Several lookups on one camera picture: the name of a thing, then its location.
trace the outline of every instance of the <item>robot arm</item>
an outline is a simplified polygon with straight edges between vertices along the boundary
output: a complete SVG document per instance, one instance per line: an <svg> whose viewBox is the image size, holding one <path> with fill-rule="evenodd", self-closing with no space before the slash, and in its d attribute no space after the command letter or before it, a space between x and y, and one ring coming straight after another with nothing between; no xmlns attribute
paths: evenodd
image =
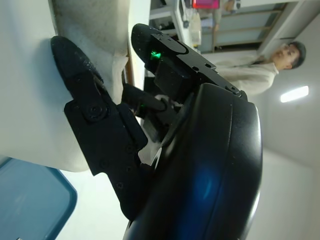
<svg viewBox="0 0 320 240"><path fill-rule="evenodd" d="M53 37L57 68L73 100L64 112L92 174L106 173L130 220L125 240L244 239L259 199L262 145L256 107L188 46L137 24L132 46L155 84L183 106L126 86L115 105L90 60ZM151 166L130 109L161 133Z"/></svg>

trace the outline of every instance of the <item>person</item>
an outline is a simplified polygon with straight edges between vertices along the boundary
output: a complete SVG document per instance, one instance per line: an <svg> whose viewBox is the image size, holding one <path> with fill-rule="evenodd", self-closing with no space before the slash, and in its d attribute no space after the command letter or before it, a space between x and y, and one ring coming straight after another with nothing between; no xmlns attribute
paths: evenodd
<svg viewBox="0 0 320 240"><path fill-rule="evenodd" d="M279 71L296 69L306 58L306 47L299 41L284 44L270 58L249 56L214 63L225 80L247 95L261 94L271 87Z"/></svg>
<svg viewBox="0 0 320 240"><path fill-rule="evenodd" d="M230 13L234 13L236 10L240 9L240 0L219 0L219 8L200 8L198 13L201 18L201 26L203 28L214 27L214 31L219 30L219 25L222 17L222 11L225 10Z"/></svg>

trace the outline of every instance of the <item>screw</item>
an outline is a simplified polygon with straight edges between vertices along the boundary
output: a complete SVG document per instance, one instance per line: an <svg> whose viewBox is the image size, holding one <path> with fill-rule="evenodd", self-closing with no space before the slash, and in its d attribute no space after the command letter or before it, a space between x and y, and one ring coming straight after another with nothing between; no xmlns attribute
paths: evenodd
<svg viewBox="0 0 320 240"><path fill-rule="evenodd" d="M135 148L134 146L132 146L131 144L128 144L125 148L125 151L128 153L128 154L133 154L135 152Z"/></svg>
<svg viewBox="0 0 320 240"><path fill-rule="evenodd" d="M118 183L116 184L116 187L121 190L121 189L124 188L124 184L123 184L122 182L118 182Z"/></svg>
<svg viewBox="0 0 320 240"><path fill-rule="evenodd" d="M109 161L107 159L102 159L100 161L100 167L103 169L107 169L109 167Z"/></svg>
<svg viewBox="0 0 320 240"><path fill-rule="evenodd" d="M77 109L79 109L79 106L78 106L77 104L74 104L74 105L72 106L72 108L73 108L74 110L77 110Z"/></svg>
<svg viewBox="0 0 320 240"><path fill-rule="evenodd" d="M97 118L102 113L102 107L99 105L92 105L89 107L88 113L90 115L90 118Z"/></svg>

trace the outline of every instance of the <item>green indicator light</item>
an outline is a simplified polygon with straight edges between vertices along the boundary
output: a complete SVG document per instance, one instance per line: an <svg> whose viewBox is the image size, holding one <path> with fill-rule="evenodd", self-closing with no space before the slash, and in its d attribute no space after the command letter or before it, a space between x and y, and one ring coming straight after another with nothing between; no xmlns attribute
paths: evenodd
<svg viewBox="0 0 320 240"><path fill-rule="evenodd" d="M156 51L152 51L151 52L151 59L160 59L161 57L161 53L160 52L156 52Z"/></svg>

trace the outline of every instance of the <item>ceiling light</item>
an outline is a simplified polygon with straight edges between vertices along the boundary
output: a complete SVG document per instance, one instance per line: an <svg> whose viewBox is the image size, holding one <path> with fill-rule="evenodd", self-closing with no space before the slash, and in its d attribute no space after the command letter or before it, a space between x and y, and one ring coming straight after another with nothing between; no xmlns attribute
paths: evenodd
<svg viewBox="0 0 320 240"><path fill-rule="evenodd" d="M286 102L290 102L290 101L305 97L308 94L309 94L309 86L302 86L282 94L280 97L280 101L282 103L286 103Z"/></svg>

